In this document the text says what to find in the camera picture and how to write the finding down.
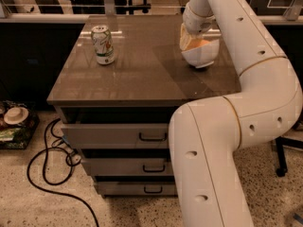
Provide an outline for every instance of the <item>drawer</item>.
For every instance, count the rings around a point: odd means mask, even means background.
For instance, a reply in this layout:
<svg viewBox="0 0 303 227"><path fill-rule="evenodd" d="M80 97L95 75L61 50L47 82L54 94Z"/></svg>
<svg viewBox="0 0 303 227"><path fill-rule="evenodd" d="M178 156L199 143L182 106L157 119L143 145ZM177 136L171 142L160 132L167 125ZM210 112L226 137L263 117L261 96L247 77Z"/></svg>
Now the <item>drawer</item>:
<svg viewBox="0 0 303 227"><path fill-rule="evenodd" d="M126 177L98 178L95 189L106 196L177 196L173 177Z"/></svg>
<svg viewBox="0 0 303 227"><path fill-rule="evenodd" d="M168 148L168 124L63 124L72 148Z"/></svg>
<svg viewBox="0 0 303 227"><path fill-rule="evenodd" d="M173 176L166 159L90 159L82 165L89 176Z"/></svg>

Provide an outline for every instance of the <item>black drawer handle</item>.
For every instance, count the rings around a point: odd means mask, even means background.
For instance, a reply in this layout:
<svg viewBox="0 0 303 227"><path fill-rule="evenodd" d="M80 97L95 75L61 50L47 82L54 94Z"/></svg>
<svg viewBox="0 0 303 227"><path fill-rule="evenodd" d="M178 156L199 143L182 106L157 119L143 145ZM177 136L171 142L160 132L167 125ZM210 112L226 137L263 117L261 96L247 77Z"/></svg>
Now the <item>black drawer handle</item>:
<svg viewBox="0 0 303 227"><path fill-rule="evenodd" d="M161 188L160 188L159 191L148 191L148 190L146 189L146 186L144 186L144 192L145 192L146 194L159 194L159 193L162 193L162 192L163 192L163 187L161 186Z"/></svg>
<svg viewBox="0 0 303 227"><path fill-rule="evenodd" d="M162 169L159 169L159 170L147 170L145 165L143 165L143 171L148 172L148 173L163 172L163 171L165 171L165 165L163 165Z"/></svg>
<svg viewBox="0 0 303 227"><path fill-rule="evenodd" d="M146 141L146 142L162 142L162 141L166 141L168 139L168 134L165 133L164 137L161 139L147 139L147 138L143 138L142 132L139 133L139 139L141 141Z"/></svg>

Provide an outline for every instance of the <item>terrazzo floor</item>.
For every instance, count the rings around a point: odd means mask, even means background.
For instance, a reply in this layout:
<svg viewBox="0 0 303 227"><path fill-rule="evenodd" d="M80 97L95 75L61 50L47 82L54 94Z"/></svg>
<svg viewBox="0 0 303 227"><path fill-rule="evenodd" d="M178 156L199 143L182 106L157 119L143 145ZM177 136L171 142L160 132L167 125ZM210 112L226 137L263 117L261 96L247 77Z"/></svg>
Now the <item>terrazzo floor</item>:
<svg viewBox="0 0 303 227"><path fill-rule="evenodd" d="M55 112L38 112L40 124L25 150L0 151L0 227L20 226L96 226L88 208L80 201L46 193L27 180L30 159L45 148L44 130L57 118ZM55 127L60 134L60 123ZM294 132L300 138L303 131ZM47 135L48 144L53 142ZM240 149L234 158L256 227L301 227L303 223L303 152L285 149L289 172L275 174L277 157L271 143ZM82 166L76 166L71 179L60 186L49 186L42 179L42 155L33 164L30 176L37 185L76 195L94 210L103 227L182 227L177 198L102 198ZM49 154L47 178L62 180L68 173L65 156Z"/></svg>

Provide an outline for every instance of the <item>cabinet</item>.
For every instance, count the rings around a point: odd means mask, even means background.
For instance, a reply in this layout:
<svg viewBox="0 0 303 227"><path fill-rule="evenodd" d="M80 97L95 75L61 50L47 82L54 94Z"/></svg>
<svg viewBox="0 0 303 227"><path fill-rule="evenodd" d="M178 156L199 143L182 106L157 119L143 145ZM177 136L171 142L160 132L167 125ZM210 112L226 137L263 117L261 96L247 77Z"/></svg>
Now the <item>cabinet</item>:
<svg viewBox="0 0 303 227"><path fill-rule="evenodd" d="M106 196L175 196L169 121L182 104L240 89L223 45L206 70L182 59L182 16L91 16L47 99L81 164ZM107 25L116 59L97 64L93 26Z"/></svg>

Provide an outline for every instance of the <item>soda can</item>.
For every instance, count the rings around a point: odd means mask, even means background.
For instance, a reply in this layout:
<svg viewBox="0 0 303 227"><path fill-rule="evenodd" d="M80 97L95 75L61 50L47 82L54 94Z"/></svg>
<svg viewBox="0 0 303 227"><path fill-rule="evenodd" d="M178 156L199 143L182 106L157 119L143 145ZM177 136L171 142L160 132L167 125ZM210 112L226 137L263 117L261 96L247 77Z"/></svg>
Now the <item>soda can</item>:
<svg viewBox="0 0 303 227"><path fill-rule="evenodd" d="M91 31L91 38L96 51L99 64L112 63L114 58L114 47L112 34L107 26L94 26Z"/></svg>

